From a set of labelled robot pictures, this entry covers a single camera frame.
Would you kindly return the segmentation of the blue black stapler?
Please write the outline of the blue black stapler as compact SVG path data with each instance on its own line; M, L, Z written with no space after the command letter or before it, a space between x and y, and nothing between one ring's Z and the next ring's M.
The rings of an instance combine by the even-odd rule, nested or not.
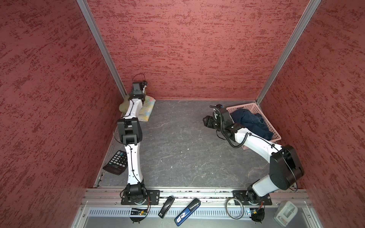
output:
M201 205L198 198L193 199L188 206L186 206L179 215L175 218L176 226L180 226L186 221Z

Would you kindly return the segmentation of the right circuit board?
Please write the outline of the right circuit board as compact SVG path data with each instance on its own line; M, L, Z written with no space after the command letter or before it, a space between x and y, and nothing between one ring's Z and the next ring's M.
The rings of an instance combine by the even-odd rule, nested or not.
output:
M252 209L251 210L251 220L254 222L262 223L265 218L264 208Z

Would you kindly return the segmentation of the dark blue skirt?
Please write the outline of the dark blue skirt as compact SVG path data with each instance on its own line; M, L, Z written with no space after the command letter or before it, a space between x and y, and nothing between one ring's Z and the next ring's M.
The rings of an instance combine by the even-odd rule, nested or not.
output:
M274 133L269 130L263 116L259 113L253 114L248 109L237 109L230 113L235 123L248 128L254 134L268 141L272 140Z

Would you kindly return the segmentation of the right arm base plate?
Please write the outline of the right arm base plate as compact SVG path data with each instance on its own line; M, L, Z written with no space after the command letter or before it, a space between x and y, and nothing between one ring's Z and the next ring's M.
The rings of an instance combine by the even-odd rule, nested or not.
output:
M233 197L238 199L244 206L271 206L272 201L269 194L265 196L257 195L253 190L234 190Z

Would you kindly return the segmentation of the floral pastel skirt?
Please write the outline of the floral pastel skirt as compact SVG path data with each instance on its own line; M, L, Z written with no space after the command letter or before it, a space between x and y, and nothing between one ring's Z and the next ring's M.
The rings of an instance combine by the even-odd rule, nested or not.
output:
M151 96L146 96L144 104L139 112L138 119L142 122L148 122L155 106L156 100Z

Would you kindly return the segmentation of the circuit board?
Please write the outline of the circuit board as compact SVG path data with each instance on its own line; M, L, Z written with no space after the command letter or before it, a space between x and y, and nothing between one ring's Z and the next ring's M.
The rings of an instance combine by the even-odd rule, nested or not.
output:
M147 216L148 213L148 209L132 208L130 211L130 216Z
M251 220L254 222L262 223L265 218L264 208L252 209L251 210Z

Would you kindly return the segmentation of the pink plastic basket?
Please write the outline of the pink plastic basket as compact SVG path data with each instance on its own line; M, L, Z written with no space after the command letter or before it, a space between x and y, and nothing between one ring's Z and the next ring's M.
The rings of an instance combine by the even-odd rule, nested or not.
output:
M273 127L273 125L266 118L266 116L264 115L264 113L262 112L262 110L256 103L247 103L247 104L241 104L241 105L236 105L236 106L230 106L230 107L226 107L226 109L228 110L229 113L232 113L238 109L247 109L252 114L260 114L263 117L263 120L264 120L266 126L268 127L268 129L273 133L271 142L277 143L278 141L281 140L281 136L279 135L277 130Z

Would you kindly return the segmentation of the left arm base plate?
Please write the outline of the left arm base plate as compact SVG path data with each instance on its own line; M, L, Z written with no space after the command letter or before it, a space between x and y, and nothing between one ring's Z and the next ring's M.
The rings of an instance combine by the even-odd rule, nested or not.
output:
M121 205L158 205L160 199L160 191L159 190L147 190L147 194L145 197L141 197L138 199L133 199L132 197L128 198L127 193L124 192L121 198Z

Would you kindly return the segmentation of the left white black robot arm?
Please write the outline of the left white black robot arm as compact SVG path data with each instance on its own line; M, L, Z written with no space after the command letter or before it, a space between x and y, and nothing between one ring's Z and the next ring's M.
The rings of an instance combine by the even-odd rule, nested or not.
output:
M147 201L144 178L140 167L140 145L143 134L138 119L144 101L145 90L133 90L129 95L128 109L117 122L119 143L125 147L128 162L128 180L124 195L136 205L142 205Z

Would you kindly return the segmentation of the olive green skirt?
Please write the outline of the olive green skirt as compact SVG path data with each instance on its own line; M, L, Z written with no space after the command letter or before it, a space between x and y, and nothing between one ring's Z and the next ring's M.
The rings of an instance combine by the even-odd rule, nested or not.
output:
M121 113L126 114L126 112L128 111L128 108L129 108L129 106L130 106L129 98L130 98L130 96L129 96L129 95L126 95L126 96L125 96L125 98L124 98L123 103L121 103L121 104L119 105L119 111L120 111Z

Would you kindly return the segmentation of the grey plastic holder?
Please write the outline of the grey plastic holder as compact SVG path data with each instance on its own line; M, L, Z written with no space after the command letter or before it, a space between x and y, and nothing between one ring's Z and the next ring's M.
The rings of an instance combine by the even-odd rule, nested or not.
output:
M297 212L298 207L291 201L286 200L281 202L273 218L281 227L287 227Z

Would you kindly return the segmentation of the left circuit board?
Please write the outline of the left circuit board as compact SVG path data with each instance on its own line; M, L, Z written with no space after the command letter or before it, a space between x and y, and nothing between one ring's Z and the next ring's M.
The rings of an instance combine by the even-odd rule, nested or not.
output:
M148 209L132 208L130 211L130 216L147 216L148 213Z

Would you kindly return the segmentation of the black calculator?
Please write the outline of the black calculator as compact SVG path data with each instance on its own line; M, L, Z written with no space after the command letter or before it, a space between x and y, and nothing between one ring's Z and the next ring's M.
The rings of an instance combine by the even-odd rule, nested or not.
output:
M127 154L123 151L117 151L110 161L103 167L103 170L114 174L121 175L128 166Z

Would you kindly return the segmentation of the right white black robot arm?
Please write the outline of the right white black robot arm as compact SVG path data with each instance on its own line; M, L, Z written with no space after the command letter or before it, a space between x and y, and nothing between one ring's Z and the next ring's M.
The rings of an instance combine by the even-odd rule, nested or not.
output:
M247 188L245 200L249 204L258 205L272 192L297 186L305 172L292 146L268 141L248 127L235 123L228 110L222 106L211 105L210 108L213 109L213 115L203 118L204 126L220 132L232 148L246 146L269 164L269 174Z

